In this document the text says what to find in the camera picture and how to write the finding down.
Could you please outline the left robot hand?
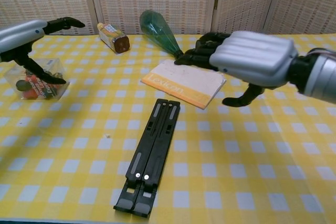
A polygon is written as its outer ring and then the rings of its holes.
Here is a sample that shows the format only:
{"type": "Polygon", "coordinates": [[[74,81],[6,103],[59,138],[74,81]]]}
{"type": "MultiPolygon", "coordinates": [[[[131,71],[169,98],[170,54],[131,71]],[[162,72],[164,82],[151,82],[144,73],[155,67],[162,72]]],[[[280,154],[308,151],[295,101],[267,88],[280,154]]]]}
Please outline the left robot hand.
{"type": "Polygon", "coordinates": [[[1,62],[15,61],[18,65],[50,84],[65,84],[62,78],[46,73],[28,54],[35,41],[45,35],[71,27],[83,28],[85,24],[72,17],[62,17],[50,21],[34,19],[1,29],[1,62]]]}

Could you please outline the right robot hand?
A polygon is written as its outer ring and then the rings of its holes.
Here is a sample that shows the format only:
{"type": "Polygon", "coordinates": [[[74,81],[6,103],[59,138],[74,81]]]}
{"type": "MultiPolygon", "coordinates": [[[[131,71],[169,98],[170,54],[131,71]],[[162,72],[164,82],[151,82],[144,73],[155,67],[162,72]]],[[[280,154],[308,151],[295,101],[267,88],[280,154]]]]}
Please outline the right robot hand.
{"type": "Polygon", "coordinates": [[[266,89],[285,85],[296,56],[298,51],[290,39],[253,31],[209,32],[174,63],[219,71],[248,83],[243,95],[222,101],[225,106],[238,108],[250,105],[266,89]]]}

